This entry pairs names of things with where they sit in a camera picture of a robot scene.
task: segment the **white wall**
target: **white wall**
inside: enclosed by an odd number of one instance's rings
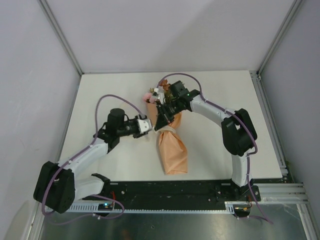
[[[57,158],[79,76],[36,0],[0,8],[0,239],[18,240]]]
[[[257,70],[293,0],[47,0],[82,70]]]
[[[307,0],[262,73],[290,169],[320,225],[320,1]]]

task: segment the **white tabletop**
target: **white tabletop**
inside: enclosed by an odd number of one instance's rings
[[[256,129],[258,153],[251,157],[253,178],[281,178],[282,174],[248,71],[187,72],[196,77],[207,99],[223,107],[246,109]],[[149,88],[168,72],[85,74],[81,78],[71,120],[68,126],[61,157],[66,158],[85,147],[95,133],[94,112],[98,99],[114,94],[135,104],[146,113],[142,97]],[[197,84],[186,76],[171,76],[169,83],[181,80],[189,91]],[[137,112],[115,98],[105,98],[98,110],[98,127],[107,120],[113,108],[122,108],[132,118]],[[177,129],[188,150],[188,173],[165,175],[157,150],[157,134],[133,139],[122,137],[120,143],[106,156],[94,162],[82,174],[102,174],[112,181],[163,181],[163,180],[219,180],[232,175],[231,155],[224,148],[222,131],[205,117],[184,111],[181,126]]]

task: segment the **cable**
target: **cable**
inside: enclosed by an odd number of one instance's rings
[[[120,96],[113,95],[113,94],[106,94],[106,95],[103,95],[102,97],[99,98],[99,100],[98,100],[98,102],[96,104],[95,113],[94,113],[94,123],[95,123],[95,135],[94,135],[94,138],[93,138],[92,142],[88,146],[86,146],[84,149],[82,149],[76,155],[74,155],[68,161],[66,161],[52,176],[51,180],[48,183],[48,186],[45,189],[45,192],[44,192],[44,195],[43,195],[43,199],[42,199],[41,211],[42,211],[43,215],[49,216],[49,215],[51,215],[51,214],[53,214],[55,212],[54,210],[51,211],[51,212],[46,212],[45,206],[46,206],[46,201],[47,201],[47,197],[48,197],[48,194],[49,194],[49,190],[50,190],[52,184],[54,183],[56,177],[58,176],[58,174],[62,171],[62,169],[64,169],[65,166],[67,166],[69,163],[71,163],[73,160],[75,160],[78,156],[80,156],[85,151],[87,151],[90,148],[90,145],[93,145],[96,142],[96,140],[98,138],[98,108],[99,108],[99,105],[100,105],[100,102],[102,101],[102,99],[104,99],[106,97],[112,97],[112,98],[120,99],[120,100],[124,101],[125,103],[129,104],[135,110],[137,110],[137,112],[139,114],[142,114],[142,112],[135,105],[133,105],[131,102],[125,100],[124,98],[122,98]]]
[[[77,221],[78,219],[82,219],[84,217],[88,217],[88,216],[93,216],[93,217],[97,217],[98,220],[100,219],[116,219],[118,217],[120,217],[122,214],[124,214],[125,212],[125,207],[122,205],[121,202],[115,200],[115,199],[111,199],[111,198],[108,198],[108,197],[105,197],[105,196],[99,196],[99,195],[91,195],[91,197],[96,197],[96,198],[100,198],[100,199],[104,199],[104,200],[107,200],[107,201],[112,201],[114,203],[117,203],[120,205],[120,207],[122,208],[122,211],[118,214],[118,215],[115,215],[115,216],[100,216],[100,215],[97,215],[95,213],[88,213],[88,214],[84,214],[84,215],[81,215],[81,216],[78,216],[72,220],[69,220],[69,221],[65,221],[65,222],[52,222],[49,220],[49,223],[51,223],[52,225],[56,225],[56,226],[62,226],[62,225],[67,225],[67,224],[70,224],[70,223],[73,223],[74,221]]]
[[[227,113],[228,115],[234,117],[239,123],[240,125],[244,128],[245,132],[249,135],[250,137],[250,140],[252,141],[252,144],[253,144],[253,147],[254,147],[254,151],[253,152],[249,152],[247,155],[246,155],[246,159],[247,159],[247,173],[246,173],[246,180],[247,180],[247,183],[248,183],[248,187],[249,187],[249,190],[251,192],[251,195],[253,197],[253,200],[255,201],[255,204],[256,206],[259,208],[261,214],[263,215],[263,217],[261,216],[250,216],[250,218],[262,218],[264,220],[266,220],[267,222],[269,222],[270,224],[273,224],[273,222],[266,216],[266,214],[264,213],[264,211],[261,209],[256,197],[255,197],[255,194],[252,190],[252,187],[251,187],[251,184],[250,184],[250,178],[249,178],[249,174],[250,174],[250,155],[253,155],[253,154],[256,154],[258,152],[258,146],[257,146],[257,143],[253,137],[253,135],[251,134],[251,132],[249,131],[249,129],[247,128],[247,126],[244,124],[243,121],[241,121],[241,119],[239,117],[237,117],[234,113],[228,111],[227,109],[225,109],[224,107],[222,106],[219,106],[217,104],[215,104],[214,102],[211,102],[209,100],[207,100],[205,97],[204,97],[204,94],[203,94],[203,91],[202,91],[202,86],[200,84],[200,82],[198,81],[198,79],[196,79],[194,76],[190,75],[190,74],[187,74],[187,73],[183,73],[183,72],[175,72],[175,73],[170,73],[166,76],[164,76],[159,82],[158,82],[158,85],[156,86],[157,88],[159,87],[159,85],[161,84],[161,82],[163,80],[165,80],[167,77],[170,77],[170,76],[174,76],[174,75],[182,75],[182,76],[187,76],[189,78],[192,78],[193,80],[196,81],[196,83],[198,84],[199,86],[199,91],[200,91],[200,97],[201,99],[205,102],[205,103],[208,103],[209,105],[211,106],[214,106],[216,107],[217,109]]]

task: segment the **table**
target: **table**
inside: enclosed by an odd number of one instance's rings
[[[143,95],[169,72],[84,74],[81,78],[61,158],[85,147],[95,133],[94,112],[98,99],[105,94],[119,95],[146,113]],[[202,84],[207,99],[227,108],[246,109],[257,131],[258,154],[251,157],[255,179],[281,178],[275,150],[258,102],[249,71],[186,72]],[[190,91],[197,84],[186,76],[171,76],[169,83],[181,80]],[[113,108],[122,108],[130,118],[137,112],[115,98],[104,99],[98,110],[99,128]],[[157,150],[157,133],[133,139],[123,137],[108,155],[88,167],[79,177],[102,174],[112,181],[219,180],[232,175],[231,155],[224,148],[221,128],[196,113],[184,111],[177,129],[188,150],[188,173],[165,175]]]

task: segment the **robotic arm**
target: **robotic arm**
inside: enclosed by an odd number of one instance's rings
[[[239,190],[242,188],[248,189],[246,157],[247,153],[253,151],[253,143],[240,123],[221,109],[202,100],[198,90],[188,91],[181,81],[172,84],[169,87],[169,91],[173,96],[173,100],[170,102],[164,102],[163,94],[158,92],[154,94],[154,97],[160,100],[157,105],[158,116],[154,129],[159,130],[170,124],[174,121],[174,116],[183,110],[189,110],[210,119],[221,127],[223,144],[228,152],[231,153],[232,182]],[[248,112],[243,108],[238,111],[232,109],[228,109],[228,111],[241,119],[256,140],[257,133]]]
[[[132,135],[136,139],[152,130],[151,121],[145,115],[140,114],[133,119],[127,116],[127,120],[125,116],[125,111],[120,108],[110,111],[107,122],[98,131],[94,144],[70,161],[55,178],[47,195],[46,206],[58,213],[64,213],[74,201],[90,195],[98,195],[109,186],[110,180],[98,173],[86,179],[77,178],[89,165],[113,150],[120,142],[120,137]],[[42,203],[53,175],[69,159],[62,159],[58,163],[48,161],[42,166],[33,193],[36,201]]]

